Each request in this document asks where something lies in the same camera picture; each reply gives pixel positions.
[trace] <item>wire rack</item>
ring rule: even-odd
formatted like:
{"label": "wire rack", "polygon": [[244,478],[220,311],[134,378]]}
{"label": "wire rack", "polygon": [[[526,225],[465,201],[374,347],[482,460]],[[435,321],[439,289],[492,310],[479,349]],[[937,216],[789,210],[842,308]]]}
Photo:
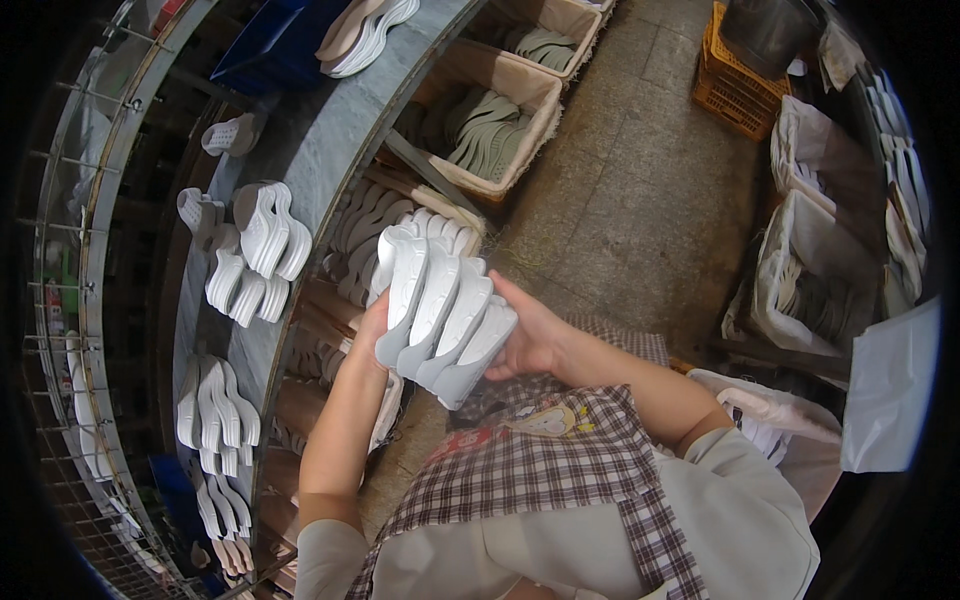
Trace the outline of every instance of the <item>wire rack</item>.
{"label": "wire rack", "polygon": [[117,598],[208,597],[181,574],[156,527],[161,511],[148,511],[134,484],[131,465],[146,457],[125,455],[110,402],[103,290],[113,203],[143,113],[216,2],[186,0],[156,38],[132,25],[145,0],[79,25],[86,58],[48,93],[60,119],[35,134],[35,148],[49,150],[30,151],[20,182],[18,215],[36,206],[35,218],[18,219],[34,302],[19,379],[39,474],[66,533]]}

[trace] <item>checkered apron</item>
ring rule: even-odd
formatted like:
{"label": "checkered apron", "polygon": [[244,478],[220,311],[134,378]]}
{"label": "checkered apron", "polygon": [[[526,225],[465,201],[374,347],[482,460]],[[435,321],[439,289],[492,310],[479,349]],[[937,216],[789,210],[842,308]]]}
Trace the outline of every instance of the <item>checkered apron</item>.
{"label": "checkered apron", "polygon": [[[590,317],[570,322],[667,365],[659,335],[616,329]],[[516,427],[523,416],[540,411],[567,415],[567,430],[547,437]],[[393,536],[425,525],[606,503],[619,508],[647,589],[665,586],[671,599],[708,597],[663,494],[653,447],[629,388],[571,390],[550,376],[524,377],[487,386],[451,420],[473,426],[451,433],[426,459],[377,536],[347,598],[371,597],[377,556]]]}

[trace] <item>sleeve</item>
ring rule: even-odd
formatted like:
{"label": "sleeve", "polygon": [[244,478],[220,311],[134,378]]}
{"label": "sleeve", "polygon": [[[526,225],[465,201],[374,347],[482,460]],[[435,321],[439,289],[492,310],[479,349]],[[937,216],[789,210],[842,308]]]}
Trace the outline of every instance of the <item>sleeve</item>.
{"label": "sleeve", "polygon": [[294,600],[343,600],[360,572],[367,541],[343,521],[322,518],[297,537]]}
{"label": "sleeve", "polygon": [[804,504],[743,434],[705,434],[660,480],[711,598],[804,596],[820,562]]}

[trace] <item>blue bin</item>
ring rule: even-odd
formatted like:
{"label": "blue bin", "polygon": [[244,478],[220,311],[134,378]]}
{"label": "blue bin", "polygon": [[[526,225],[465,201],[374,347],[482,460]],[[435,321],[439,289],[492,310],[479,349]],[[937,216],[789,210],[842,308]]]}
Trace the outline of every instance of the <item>blue bin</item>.
{"label": "blue bin", "polygon": [[350,0],[268,0],[210,80],[248,96],[314,89],[327,77],[314,56]]}

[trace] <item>hand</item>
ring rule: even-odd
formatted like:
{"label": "hand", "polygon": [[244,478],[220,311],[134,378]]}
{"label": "hand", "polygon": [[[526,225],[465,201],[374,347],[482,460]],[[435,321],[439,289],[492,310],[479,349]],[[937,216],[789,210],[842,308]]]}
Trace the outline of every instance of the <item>hand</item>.
{"label": "hand", "polygon": [[573,329],[497,271],[490,271],[493,288],[516,311],[519,322],[484,375],[503,381],[527,372],[553,372],[561,340]]}
{"label": "hand", "polygon": [[368,362],[371,367],[386,371],[387,368],[376,360],[374,350],[376,341],[387,332],[387,311],[390,307],[390,287],[383,291],[380,298],[370,305],[367,312],[364,313],[363,320],[360,322],[360,328],[357,330],[356,337],[353,338],[353,347],[349,355],[355,354],[363,356],[363,360]]}

